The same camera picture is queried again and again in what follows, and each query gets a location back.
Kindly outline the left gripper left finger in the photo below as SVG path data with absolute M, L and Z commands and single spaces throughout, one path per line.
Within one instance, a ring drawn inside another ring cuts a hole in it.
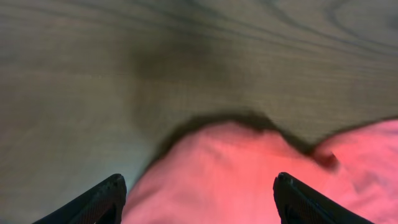
M 121 224 L 127 188 L 113 174 L 34 224 Z

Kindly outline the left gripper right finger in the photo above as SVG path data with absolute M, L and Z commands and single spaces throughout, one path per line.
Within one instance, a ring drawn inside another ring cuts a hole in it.
M 273 191 L 281 224 L 372 224 L 286 172 Z

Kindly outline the red printed t-shirt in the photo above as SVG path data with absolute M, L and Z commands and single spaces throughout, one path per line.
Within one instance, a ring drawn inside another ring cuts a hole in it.
M 397 222 L 397 121 L 337 134 L 304 156 L 277 131 L 216 124 L 172 146 L 131 189 L 123 223 L 279 223 L 287 172 L 374 223 Z

